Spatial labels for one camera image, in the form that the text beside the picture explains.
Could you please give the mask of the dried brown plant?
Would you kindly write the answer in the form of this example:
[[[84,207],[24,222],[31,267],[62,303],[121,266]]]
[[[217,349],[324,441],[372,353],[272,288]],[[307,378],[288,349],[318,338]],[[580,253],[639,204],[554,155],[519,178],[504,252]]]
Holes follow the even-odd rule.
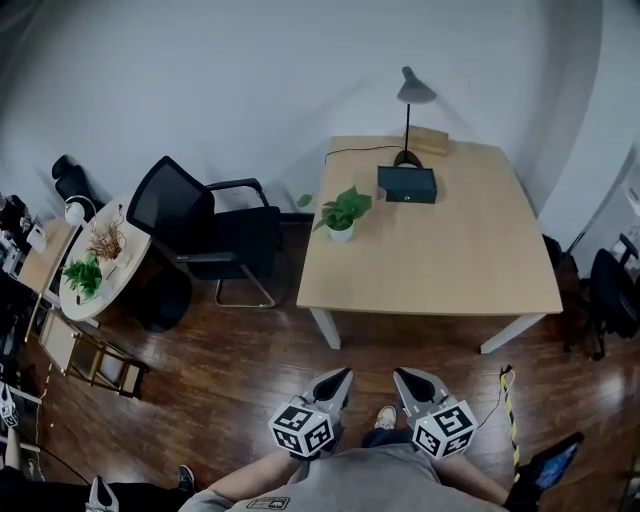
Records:
[[[96,226],[89,238],[88,252],[98,260],[116,260],[126,245],[126,237],[119,226],[120,224],[116,221]]]

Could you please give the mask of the light wooden box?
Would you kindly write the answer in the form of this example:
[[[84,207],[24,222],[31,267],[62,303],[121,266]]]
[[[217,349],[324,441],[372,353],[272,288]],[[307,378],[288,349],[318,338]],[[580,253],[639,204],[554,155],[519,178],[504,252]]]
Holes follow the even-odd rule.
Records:
[[[449,147],[449,134],[443,131],[410,125],[408,148],[438,156],[446,156]]]

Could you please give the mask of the person's dark trousers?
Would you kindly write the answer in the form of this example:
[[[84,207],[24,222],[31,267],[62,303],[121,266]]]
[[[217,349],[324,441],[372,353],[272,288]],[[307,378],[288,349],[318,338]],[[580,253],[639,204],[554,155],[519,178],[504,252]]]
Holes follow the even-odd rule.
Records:
[[[384,429],[378,427],[364,435],[361,441],[361,447],[367,449],[386,445],[410,444],[412,439],[413,431],[408,427],[403,429]]]

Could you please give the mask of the person's left forearm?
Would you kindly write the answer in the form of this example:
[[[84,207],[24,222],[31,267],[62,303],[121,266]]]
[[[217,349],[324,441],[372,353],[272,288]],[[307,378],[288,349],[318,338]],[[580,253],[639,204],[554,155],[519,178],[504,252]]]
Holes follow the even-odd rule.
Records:
[[[230,502],[255,498],[285,485],[304,464],[279,451],[224,476],[208,489]]]

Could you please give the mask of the person's right forearm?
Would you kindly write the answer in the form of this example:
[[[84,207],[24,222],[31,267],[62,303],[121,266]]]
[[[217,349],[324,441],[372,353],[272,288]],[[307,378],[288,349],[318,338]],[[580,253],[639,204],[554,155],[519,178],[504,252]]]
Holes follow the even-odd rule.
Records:
[[[504,505],[508,491],[483,474],[463,455],[454,454],[433,463],[440,481],[478,499]]]

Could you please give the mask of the dark cluttered equipment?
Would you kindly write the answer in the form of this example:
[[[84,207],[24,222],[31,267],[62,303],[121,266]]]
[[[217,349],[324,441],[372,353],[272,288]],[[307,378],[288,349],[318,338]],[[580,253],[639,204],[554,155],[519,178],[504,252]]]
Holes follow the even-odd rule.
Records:
[[[26,204],[17,196],[0,193],[0,232],[24,256],[31,249],[27,236],[32,228],[32,219]]]

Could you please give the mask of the white cabinet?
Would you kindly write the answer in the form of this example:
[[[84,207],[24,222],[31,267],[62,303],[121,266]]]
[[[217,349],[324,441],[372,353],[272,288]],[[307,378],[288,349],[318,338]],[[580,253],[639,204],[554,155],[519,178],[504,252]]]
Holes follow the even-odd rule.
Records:
[[[572,255],[578,273],[590,272],[600,249],[620,258],[625,250],[620,234],[633,243],[640,238],[640,164],[633,165],[574,248]]]

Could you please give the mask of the black swivel office chair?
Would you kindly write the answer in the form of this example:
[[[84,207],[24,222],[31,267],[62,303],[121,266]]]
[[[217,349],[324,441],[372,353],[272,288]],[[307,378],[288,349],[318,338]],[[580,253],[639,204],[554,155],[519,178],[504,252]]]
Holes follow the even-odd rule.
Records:
[[[592,329],[597,339],[593,360],[605,357],[605,335],[617,334],[623,339],[632,339],[640,332],[640,276],[633,280],[625,266],[633,257],[640,261],[640,252],[623,233],[619,241],[624,245],[622,256],[617,259],[606,249],[600,249],[594,259],[590,277],[580,281],[581,294],[562,291],[561,299],[569,301],[587,314],[584,329]]]

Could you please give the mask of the black mesh office chair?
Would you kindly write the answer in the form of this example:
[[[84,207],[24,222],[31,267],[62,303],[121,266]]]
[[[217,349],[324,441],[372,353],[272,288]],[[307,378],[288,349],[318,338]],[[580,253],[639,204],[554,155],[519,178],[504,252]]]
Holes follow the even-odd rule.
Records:
[[[214,193],[248,188],[261,204],[218,212]],[[223,284],[246,280],[265,297],[251,309],[267,309],[275,299],[261,281],[271,276],[282,250],[280,209],[269,204],[262,185],[245,178],[204,185],[168,156],[162,157],[133,193],[126,213],[132,226],[168,249],[176,262],[201,281],[215,281],[216,304]]]

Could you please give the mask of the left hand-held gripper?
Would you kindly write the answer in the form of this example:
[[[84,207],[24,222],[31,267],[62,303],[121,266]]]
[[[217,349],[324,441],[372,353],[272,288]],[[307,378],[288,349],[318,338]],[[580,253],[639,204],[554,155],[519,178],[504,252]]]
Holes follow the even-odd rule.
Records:
[[[314,378],[302,396],[281,403],[268,422],[276,445],[301,460],[333,453],[343,432],[341,413],[352,381],[351,368],[331,370]]]

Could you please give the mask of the small green potted plant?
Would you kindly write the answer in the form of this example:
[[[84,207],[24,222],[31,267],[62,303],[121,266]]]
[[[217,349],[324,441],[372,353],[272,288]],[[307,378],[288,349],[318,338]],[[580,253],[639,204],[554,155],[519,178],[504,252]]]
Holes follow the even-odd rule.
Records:
[[[63,270],[69,289],[75,293],[77,305],[96,298],[106,300],[113,292],[110,277],[116,270],[114,264],[102,265],[98,257],[89,252],[81,260],[72,260]]]

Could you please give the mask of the black tablet mount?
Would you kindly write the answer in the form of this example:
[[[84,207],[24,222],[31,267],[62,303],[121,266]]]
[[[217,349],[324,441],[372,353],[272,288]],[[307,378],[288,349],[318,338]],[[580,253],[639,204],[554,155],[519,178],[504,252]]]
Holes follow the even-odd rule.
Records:
[[[508,512],[539,512],[541,495],[535,475],[522,468],[503,507]]]

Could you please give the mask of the dark green metal box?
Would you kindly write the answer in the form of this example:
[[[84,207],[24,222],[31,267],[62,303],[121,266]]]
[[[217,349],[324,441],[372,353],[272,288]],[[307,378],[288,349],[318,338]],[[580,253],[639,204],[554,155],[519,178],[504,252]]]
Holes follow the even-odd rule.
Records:
[[[378,187],[393,203],[434,204],[438,187],[431,168],[379,166]]]

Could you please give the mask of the black headrest chair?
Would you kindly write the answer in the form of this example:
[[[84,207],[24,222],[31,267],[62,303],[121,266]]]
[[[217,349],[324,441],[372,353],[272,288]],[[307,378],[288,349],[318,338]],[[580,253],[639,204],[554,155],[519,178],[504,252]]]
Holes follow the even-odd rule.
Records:
[[[53,164],[51,173],[55,190],[63,200],[67,200],[71,196],[80,195],[88,198],[97,211],[105,206],[94,193],[84,168],[69,155],[62,155]]]

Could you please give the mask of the black tablet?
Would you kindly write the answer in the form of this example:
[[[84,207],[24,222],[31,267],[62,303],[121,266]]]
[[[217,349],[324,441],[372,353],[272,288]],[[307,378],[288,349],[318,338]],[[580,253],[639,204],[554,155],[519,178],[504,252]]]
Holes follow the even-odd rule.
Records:
[[[517,484],[527,493],[542,493],[556,485],[567,472],[578,448],[584,441],[581,432],[575,432],[534,455],[520,468]]]

